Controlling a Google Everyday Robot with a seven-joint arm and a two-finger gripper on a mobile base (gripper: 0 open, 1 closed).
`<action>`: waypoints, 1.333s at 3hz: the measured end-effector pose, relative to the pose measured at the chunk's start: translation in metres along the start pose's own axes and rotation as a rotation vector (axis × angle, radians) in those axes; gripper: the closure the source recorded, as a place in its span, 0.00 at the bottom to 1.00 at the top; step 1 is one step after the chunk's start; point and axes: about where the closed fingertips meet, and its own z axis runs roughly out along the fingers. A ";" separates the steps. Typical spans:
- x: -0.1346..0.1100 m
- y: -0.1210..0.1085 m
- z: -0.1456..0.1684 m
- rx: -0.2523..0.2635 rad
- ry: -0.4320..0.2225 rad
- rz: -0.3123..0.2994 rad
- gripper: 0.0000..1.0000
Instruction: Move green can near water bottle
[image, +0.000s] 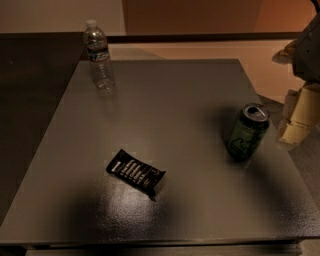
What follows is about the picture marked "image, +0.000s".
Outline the tan taped gripper finger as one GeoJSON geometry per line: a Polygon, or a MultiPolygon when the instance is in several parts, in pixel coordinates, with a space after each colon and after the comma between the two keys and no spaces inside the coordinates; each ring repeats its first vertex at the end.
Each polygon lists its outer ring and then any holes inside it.
{"type": "Polygon", "coordinates": [[[273,57],[272,61],[279,64],[291,64],[296,49],[296,41],[293,40],[283,49],[279,50],[273,57]]]}
{"type": "Polygon", "coordinates": [[[278,141],[299,145],[320,122],[320,84],[306,82],[298,91],[289,90],[278,127],[278,141]]]}

